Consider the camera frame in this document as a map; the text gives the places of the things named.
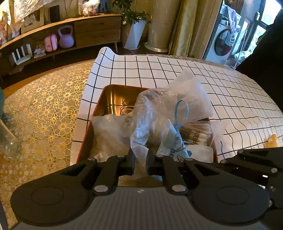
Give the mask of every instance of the checkered tablecloth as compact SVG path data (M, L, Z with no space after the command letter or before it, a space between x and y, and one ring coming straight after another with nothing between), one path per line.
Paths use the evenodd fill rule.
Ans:
M214 108L210 120L221 120L218 160L233 157L239 149L264 148L277 134L283 146L283 114L274 101L252 79L225 68L195 61L158 56L120 56L104 47L96 58L84 89L72 141L70 163L76 162L86 128L102 89L109 84L146 88L164 87L182 71L193 73L202 82Z

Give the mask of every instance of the wooden tv cabinet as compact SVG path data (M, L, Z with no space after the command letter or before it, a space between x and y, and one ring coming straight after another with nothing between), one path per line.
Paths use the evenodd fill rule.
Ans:
M121 40L121 21L122 15L120 14L99 14L89 17L68 18L23 33L0 47L0 76L16 72L29 63L83 47L115 43L117 52L117 42ZM20 52L21 46L30 44L31 50L34 51L38 42L43 41L49 33L57 34L57 29L63 25L72 25L74 28L75 44L73 47L63 49L58 46L57 50L46 52L46 55L42 57L31 58L19 65L10 63L9 56L16 49L19 49Z

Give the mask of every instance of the drawer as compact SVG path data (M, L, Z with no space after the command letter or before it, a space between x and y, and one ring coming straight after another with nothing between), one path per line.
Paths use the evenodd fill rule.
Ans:
M109 29L76 34L76 46L105 44L120 41L121 29Z
M120 29L121 17L91 18L74 23L75 34L94 32L97 30Z

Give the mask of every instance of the potted plant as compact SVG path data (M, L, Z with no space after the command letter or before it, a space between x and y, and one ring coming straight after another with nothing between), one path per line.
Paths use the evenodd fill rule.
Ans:
M123 15L122 42L123 47L128 50L138 48L144 27L146 23L151 23L147 19L144 11L142 13L131 10L132 0L115 0L112 6L117 6Z

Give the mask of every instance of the curtain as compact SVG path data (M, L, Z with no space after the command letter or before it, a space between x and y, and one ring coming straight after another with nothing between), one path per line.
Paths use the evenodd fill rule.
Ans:
M201 59L222 0L182 0L169 43L169 55Z

